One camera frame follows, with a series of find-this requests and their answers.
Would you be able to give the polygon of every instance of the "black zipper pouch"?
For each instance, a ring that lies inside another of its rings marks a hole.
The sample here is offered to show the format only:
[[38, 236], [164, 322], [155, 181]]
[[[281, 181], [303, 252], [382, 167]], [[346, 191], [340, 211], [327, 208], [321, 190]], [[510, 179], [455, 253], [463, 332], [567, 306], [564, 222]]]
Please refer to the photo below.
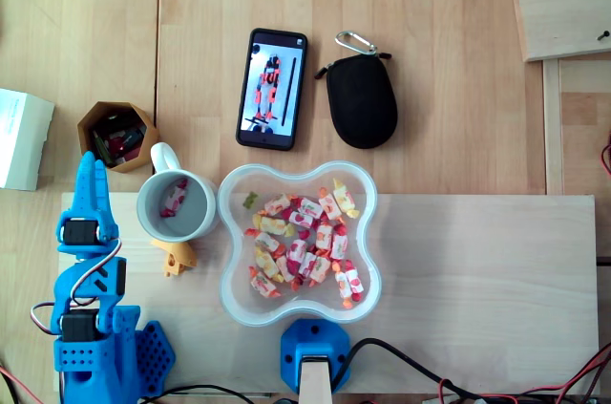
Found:
[[320, 79], [327, 73], [333, 125], [342, 140], [355, 148], [381, 145], [397, 126], [397, 103], [380, 57], [391, 58], [391, 55], [374, 52], [342, 58], [315, 76]]

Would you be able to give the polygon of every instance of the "candy wrapper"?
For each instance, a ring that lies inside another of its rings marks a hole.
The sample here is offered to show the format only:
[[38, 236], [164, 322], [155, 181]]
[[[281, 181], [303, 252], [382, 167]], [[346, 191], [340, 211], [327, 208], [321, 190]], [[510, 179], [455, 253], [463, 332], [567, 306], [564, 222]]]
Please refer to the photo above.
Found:
[[360, 302], [363, 297], [363, 285], [361, 284], [361, 279], [359, 278], [359, 272], [354, 268], [352, 261], [350, 259], [346, 259], [346, 276], [348, 277], [348, 282], [350, 283], [350, 290], [352, 291], [352, 300], [354, 302]]
[[321, 223], [316, 229], [316, 247], [318, 249], [331, 249], [333, 226], [329, 223]]
[[261, 268], [267, 278], [270, 278], [278, 283], [284, 281], [278, 266], [267, 251], [263, 251], [258, 246], [255, 246], [255, 263]]
[[309, 229], [314, 223], [314, 217], [307, 215], [306, 213], [299, 213], [297, 211], [285, 210], [283, 211], [283, 218], [290, 223], [300, 225]]
[[306, 256], [304, 257], [304, 261], [299, 267], [299, 276], [303, 280], [309, 277], [310, 273], [312, 272], [312, 269], [314, 268], [314, 265], [316, 264], [317, 258], [317, 256], [314, 253], [311, 253], [310, 251], [308, 251], [305, 255]]
[[285, 237], [295, 235], [295, 226], [279, 218], [270, 218], [257, 213], [252, 215], [252, 223], [257, 229], [268, 234], [284, 235]]
[[340, 210], [340, 207], [337, 206], [333, 196], [331, 196], [324, 187], [321, 187], [320, 196], [321, 198], [318, 200], [318, 203], [323, 207], [328, 218], [330, 220], [341, 221], [342, 210]]
[[244, 203], [242, 204], [242, 206], [246, 209], [250, 209], [252, 208], [252, 204], [255, 202], [255, 200], [258, 198], [259, 196], [257, 195], [257, 193], [250, 191], [250, 193], [248, 194], [248, 196], [246, 197], [246, 200], [244, 201]]
[[280, 273], [283, 274], [284, 280], [287, 283], [290, 283], [295, 279], [295, 275], [288, 271], [288, 258], [286, 256], [281, 256], [280, 258], [278, 258], [278, 260], [276, 261], [276, 266], [278, 266]]
[[179, 183], [174, 186], [170, 191], [169, 196], [163, 203], [163, 208], [159, 212], [162, 218], [173, 218], [180, 210], [182, 203], [184, 202], [184, 196], [186, 195], [187, 179], [183, 178]]
[[261, 232], [257, 229], [246, 229], [244, 235], [254, 237], [255, 245], [272, 253], [275, 259], [278, 259], [286, 251], [286, 246], [284, 246], [284, 244], [270, 237], [266, 232]]
[[280, 196], [274, 197], [271, 201], [265, 203], [261, 214], [274, 216], [282, 213], [283, 210], [290, 206], [291, 198], [292, 196], [289, 197], [287, 194], [281, 194]]
[[354, 203], [354, 199], [352, 198], [352, 195], [348, 191], [346, 185], [336, 179], [333, 179], [333, 184], [335, 184], [335, 189], [333, 189], [333, 197], [335, 197], [340, 209], [346, 213], [349, 218], [358, 218], [360, 211], [355, 209], [356, 205]]
[[331, 268], [335, 272], [335, 281], [340, 289], [340, 296], [342, 296], [344, 300], [344, 308], [352, 308], [352, 303], [350, 302], [352, 289], [350, 289], [350, 282], [348, 281], [346, 273], [342, 271], [339, 263], [333, 263]]
[[315, 220], [319, 220], [325, 211], [321, 205], [305, 197], [298, 197], [295, 203], [297, 203], [297, 211], [304, 215], [311, 216]]
[[307, 243], [303, 240], [295, 240], [286, 252], [286, 267], [292, 275], [299, 273], [299, 267], [304, 261], [307, 253]]
[[325, 256], [318, 256], [314, 263], [314, 268], [309, 274], [311, 282], [309, 285], [313, 287], [316, 284], [321, 284], [327, 277], [328, 270], [331, 268], [331, 261]]
[[255, 267], [249, 267], [250, 270], [250, 285], [258, 290], [263, 297], [280, 297], [282, 294], [276, 289], [276, 286], [267, 280], [261, 272], [258, 272]]
[[333, 245], [331, 247], [331, 259], [333, 261], [342, 261], [346, 257], [346, 250], [348, 249], [348, 236], [346, 235], [333, 235]]

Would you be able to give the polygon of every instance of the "blue 3d printed base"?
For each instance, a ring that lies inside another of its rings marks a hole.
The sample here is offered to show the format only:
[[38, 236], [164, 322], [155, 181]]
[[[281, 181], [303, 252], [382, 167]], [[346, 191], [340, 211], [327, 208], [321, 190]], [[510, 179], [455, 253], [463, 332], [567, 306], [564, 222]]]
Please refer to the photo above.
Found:
[[[332, 380], [350, 351], [350, 338], [339, 325], [327, 320], [297, 320], [280, 340], [280, 375], [290, 389], [299, 394], [301, 367], [308, 358], [326, 359]], [[342, 388], [350, 369], [337, 386]]]

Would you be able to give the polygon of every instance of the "metal keyring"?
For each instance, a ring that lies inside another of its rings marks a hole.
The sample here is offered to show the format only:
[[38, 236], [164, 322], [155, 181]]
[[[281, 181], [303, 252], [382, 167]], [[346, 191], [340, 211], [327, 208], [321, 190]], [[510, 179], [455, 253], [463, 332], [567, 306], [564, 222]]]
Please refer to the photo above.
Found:
[[[352, 36], [353, 38], [356, 38], [357, 40], [359, 40], [360, 42], [365, 44], [368, 47], [368, 49], [364, 50], [364, 49], [361, 49], [361, 48], [359, 48], [357, 46], [354, 46], [353, 44], [345, 43], [341, 39], [344, 36]], [[355, 33], [355, 32], [351, 32], [350, 30], [346, 30], [345, 32], [337, 33], [337, 35], [335, 36], [335, 42], [337, 44], [339, 44], [340, 46], [344, 46], [345, 48], [352, 49], [353, 51], [356, 51], [357, 53], [362, 53], [364, 55], [376, 55], [377, 52], [378, 52], [377, 46], [375, 46], [374, 44], [369, 43], [367, 41], [367, 39], [365, 39], [360, 34]]]

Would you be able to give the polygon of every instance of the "white box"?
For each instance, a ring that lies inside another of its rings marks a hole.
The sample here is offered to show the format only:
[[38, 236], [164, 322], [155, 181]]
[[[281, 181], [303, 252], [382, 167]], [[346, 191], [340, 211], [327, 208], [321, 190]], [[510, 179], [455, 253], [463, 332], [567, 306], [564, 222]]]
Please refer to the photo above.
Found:
[[0, 89], [0, 188], [36, 190], [54, 107], [37, 96]]

